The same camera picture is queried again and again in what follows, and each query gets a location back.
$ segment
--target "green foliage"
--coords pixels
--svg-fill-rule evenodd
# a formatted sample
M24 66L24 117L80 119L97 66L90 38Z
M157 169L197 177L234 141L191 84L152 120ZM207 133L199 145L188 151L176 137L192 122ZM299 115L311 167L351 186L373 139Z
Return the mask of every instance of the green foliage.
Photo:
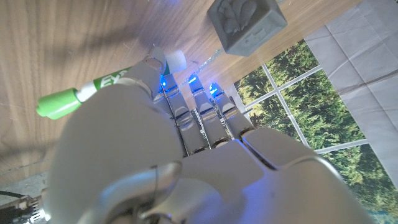
M336 167L378 223L398 222L398 191L369 144L322 156Z
M291 81L318 65L304 40L293 45L266 63L269 73L277 86Z
M364 139L364 135L323 70L282 91L313 149Z
M266 65L277 86L281 86L318 62L302 40ZM245 105L273 90L262 67L236 82L235 87ZM324 71L284 89L282 96L310 147L321 149L364 139ZM255 127L269 126L299 138L276 95L254 105L250 118ZM398 192L369 145L323 156L340 171L375 221L398 223Z
M245 105L273 90L262 67L258 67L256 70L237 81L235 83L235 88Z
M252 124L256 128L268 126L281 131L296 140L300 139L276 95L253 106L253 110L249 115Z

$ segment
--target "gray cube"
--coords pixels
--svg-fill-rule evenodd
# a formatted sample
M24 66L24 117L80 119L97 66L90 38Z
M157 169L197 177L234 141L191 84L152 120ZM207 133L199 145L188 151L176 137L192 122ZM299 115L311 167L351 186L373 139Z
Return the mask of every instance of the gray cube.
M227 54L250 56L287 25L275 0L216 0L207 13Z

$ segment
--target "cable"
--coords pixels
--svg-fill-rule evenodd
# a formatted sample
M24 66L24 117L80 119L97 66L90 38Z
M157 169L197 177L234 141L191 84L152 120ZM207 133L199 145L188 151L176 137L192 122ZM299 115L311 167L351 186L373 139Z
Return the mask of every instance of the cable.
M0 190L0 195L16 197L16 198L21 198L21 197L25 196L25 195L13 193L13 192L6 192L6 191L3 191L3 190Z

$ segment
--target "white tile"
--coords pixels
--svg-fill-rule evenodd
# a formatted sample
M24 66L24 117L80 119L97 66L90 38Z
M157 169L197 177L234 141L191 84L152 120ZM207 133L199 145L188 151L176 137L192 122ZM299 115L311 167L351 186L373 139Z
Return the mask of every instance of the white tile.
M341 16L330 21L326 26L332 34L344 32L347 30L357 29L367 25L366 20L362 18L362 14L357 6L348 9Z
M398 60L398 31L384 39L384 43Z
M398 186L396 127L366 86L341 95L341 99L368 139L391 180Z
M372 82L398 69L398 60L383 42L368 48L351 61L365 82Z
M391 77L370 84L374 97L398 129L398 70Z
M325 26L314 32L310 37L307 37L305 41L314 55L317 55L317 60L326 74L333 73L341 64L348 60L335 38Z
M349 60L343 62L331 73L326 74L339 95L351 92L364 84L363 79Z
M312 34L310 34L308 37L305 38L305 41L311 41L314 39L318 39L321 37L328 37L330 36L330 31L326 26L321 26L321 28L319 28L317 31L313 32Z

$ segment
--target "wood grain surface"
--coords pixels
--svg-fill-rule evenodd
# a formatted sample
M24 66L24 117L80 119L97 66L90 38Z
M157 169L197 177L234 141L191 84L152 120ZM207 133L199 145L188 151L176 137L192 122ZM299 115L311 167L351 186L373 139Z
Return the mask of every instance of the wood grain surface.
M213 0L0 0L0 184L47 170L69 116L35 112L41 96L79 88L131 66L154 44L181 49L178 83L221 48L206 16ZM222 87L239 80L360 0L285 0L288 26L250 57L220 55L198 76ZM194 107L188 86L181 87Z

